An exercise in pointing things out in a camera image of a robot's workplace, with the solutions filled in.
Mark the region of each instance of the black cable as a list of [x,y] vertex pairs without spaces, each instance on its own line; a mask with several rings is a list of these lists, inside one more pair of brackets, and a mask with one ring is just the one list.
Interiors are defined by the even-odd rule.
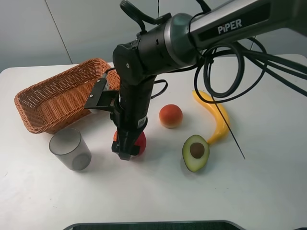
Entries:
[[145,24],[143,20],[139,18],[139,15],[136,14],[136,12],[139,11],[139,9],[126,0],[121,1],[119,6],[133,21],[135,21],[140,26],[141,31],[145,33],[146,32]]
[[273,62],[270,62],[270,61],[268,61],[268,65],[269,65],[269,66],[272,66],[272,67],[274,67],[274,68],[276,68],[276,69],[279,69],[279,70],[281,70],[282,72],[289,73],[289,74],[294,75],[294,76],[296,76],[296,77],[299,77],[299,78],[301,78],[301,79],[307,80],[307,75],[305,75],[305,74],[303,74],[303,73],[295,72],[295,71],[293,71],[293,70],[290,70],[290,69],[284,68],[284,67],[282,67],[282,66],[276,65],[276,64],[274,64]]
[[299,92],[300,94],[304,95],[307,97],[307,92],[301,88],[299,88],[298,86],[292,84],[291,82],[287,81],[285,78],[281,77],[280,75],[278,75],[277,73],[273,72],[272,70],[263,67],[261,64],[256,64],[259,68],[265,70],[268,74],[270,74],[272,77],[274,77],[275,79],[279,80],[280,82],[282,82],[283,84],[285,84],[286,86],[288,86],[289,88]]
[[165,83],[164,88],[163,88],[159,93],[155,94],[154,96],[151,96],[150,99],[153,99],[153,98],[156,98],[157,96],[160,96],[161,94],[163,94],[163,93],[167,90],[167,88],[168,88],[168,83],[167,83],[166,80],[161,79],[161,80],[155,80],[155,81],[154,81],[154,84],[159,84],[159,83]]
[[109,73],[110,71],[115,70],[115,67],[107,69],[104,73]]
[[[211,74],[212,64],[213,64],[213,62],[211,62],[211,63],[209,64],[208,73],[207,73],[208,76],[210,76],[210,74]],[[241,149],[241,147],[240,147],[240,145],[239,145],[239,142],[237,141],[237,139],[236,139],[236,137],[235,137],[235,134],[233,133],[232,129],[230,128],[229,123],[226,121],[226,118],[224,117],[224,115],[223,115],[222,111],[220,110],[218,104],[215,104],[215,106],[216,106],[217,110],[219,111],[220,115],[222,116],[224,122],[226,123],[227,128],[229,129],[229,131],[230,131],[230,133],[231,133],[231,136],[233,137],[233,139],[234,139],[234,141],[235,141],[235,143],[236,143],[236,145],[237,145],[237,147],[238,147],[238,149],[239,149],[241,155],[243,156],[244,159],[246,159],[246,158],[245,158],[245,155],[244,155],[244,153],[243,153],[243,151],[242,151],[242,149]]]
[[[238,65],[239,65],[238,73],[236,75],[234,83],[230,86],[229,90],[227,90],[226,92],[222,92],[222,93],[216,92],[212,89],[211,78],[210,78],[211,75],[208,72],[209,65],[213,61],[213,59],[210,57],[210,55],[213,53],[213,50],[216,50],[217,48],[220,48],[220,47],[230,48],[235,53],[235,55],[238,59]],[[228,97],[229,95],[233,94],[237,90],[238,86],[240,85],[240,83],[243,79],[243,74],[244,74],[244,70],[245,70],[244,56],[242,55],[242,50],[240,49],[240,47],[236,43],[216,44],[216,45],[210,47],[209,49],[207,49],[207,51],[203,54],[203,57],[204,57],[204,68],[203,68],[203,70],[204,70],[203,71],[204,82],[205,82],[205,86],[206,86],[206,89],[209,92],[209,94],[214,96],[214,97],[217,97],[217,98],[225,98],[225,97]]]
[[201,6],[201,9],[204,13],[208,13],[211,11],[210,7],[208,6],[206,2],[204,2],[203,0],[196,0],[196,1]]
[[284,59],[284,58],[281,58],[281,57],[278,57],[278,56],[274,56],[274,55],[271,55],[271,54],[263,54],[261,52],[252,51],[252,50],[247,50],[246,53],[253,55],[254,57],[256,57],[259,60],[261,60],[261,59],[269,60],[269,61],[272,61],[272,62],[282,64],[284,66],[288,66],[292,69],[296,69],[297,71],[300,71],[302,73],[307,73],[307,67],[306,66],[303,66],[303,65],[301,65],[297,62],[294,62],[294,61],[290,61],[290,60],[287,60],[287,59]]
[[[258,41],[256,42],[257,45],[259,45],[260,49],[262,50],[262,52],[266,53],[266,50],[264,48],[263,45],[261,45],[260,43],[258,44]],[[250,59],[250,61],[252,61],[253,63],[258,63],[259,65],[261,65],[257,60],[251,58],[251,57],[247,57],[248,59]],[[200,97],[200,99],[206,103],[209,103],[209,104],[219,104],[219,103],[224,103],[224,102],[228,102],[228,101],[231,101],[231,100],[234,100],[236,98],[239,98],[241,96],[243,96],[244,94],[248,93],[249,91],[251,91],[259,82],[260,80],[262,79],[262,77],[264,76],[265,74],[265,71],[263,70],[262,73],[260,74],[260,76],[258,77],[258,79],[249,87],[247,88],[245,91],[241,92],[240,94],[232,97],[232,98],[228,98],[228,99],[224,99],[224,100],[219,100],[219,101],[207,101],[205,100],[199,93],[199,90],[198,90],[198,86],[197,86],[197,80],[198,80],[198,75],[199,75],[199,72],[201,70],[203,65],[199,65],[199,67],[196,69],[196,72],[195,72],[195,76],[194,76],[194,89],[195,89],[195,92],[196,94]],[[208,76],[207,78],[210,79],[210,75],[211,75],[211,72],[208,72]]]

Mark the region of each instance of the toy banana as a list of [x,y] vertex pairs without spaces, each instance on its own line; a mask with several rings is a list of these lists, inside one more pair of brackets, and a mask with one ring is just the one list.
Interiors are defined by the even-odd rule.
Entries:
[[[206,94],[205,92],[200,91],[201,96],[207,100],[207,101],[212,101],[212,97],[208,94]],[[207,141],[208,144],[213,144],[216,141],[225,138],[227,136],[227,134],[229,133],[229,129],[227,127],[226,122],[224,121],[223,117],[221,116],[220,112],[218,111],[217,107],[215,104],[208,104],[206,102],[203,102],[198,95],[196,94],[195,91],[193,91],[193,97],[195,98],[195,100],[200,103],[203,107],[205,107],[207,110],[210,111],[210,113],[214,116],[215,121],[216,121],[216,128],[215,128],[215,132],[212,135],[212,137]],[[221,110],[225,120],[227,121],[227,123],[230,125],[230,121],[229,121],[229,116],[227,114],[227,111],[223,108],[223,106],[221,104],[217,104],[217,106],[219,107],[219,109]]]

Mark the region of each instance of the orange wicker basket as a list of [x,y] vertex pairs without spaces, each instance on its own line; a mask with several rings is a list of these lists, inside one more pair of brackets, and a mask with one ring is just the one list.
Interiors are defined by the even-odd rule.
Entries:
[[[98,78],[110,66],[96,58],[19,92],[14,99],[25,127],[31,133],[56,133],[90,114],[85,102]],[[119,89],[115,71],[107,75],[110,89]]]

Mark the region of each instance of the clear plastic cup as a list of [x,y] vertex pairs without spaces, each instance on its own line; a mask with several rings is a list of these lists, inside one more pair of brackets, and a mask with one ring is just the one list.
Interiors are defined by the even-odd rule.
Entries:
[[73,128],[57,132],[49,143],[50,151],[73,171],[85,169],[91,162],[92,155],[81,133]]

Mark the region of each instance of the peach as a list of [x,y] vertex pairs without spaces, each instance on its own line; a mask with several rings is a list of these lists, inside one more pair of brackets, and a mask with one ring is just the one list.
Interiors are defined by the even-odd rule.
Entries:
[[160,110],[159,118],[164,127],[177,128],[182,122],[183,114],[177,105],[168,104]]

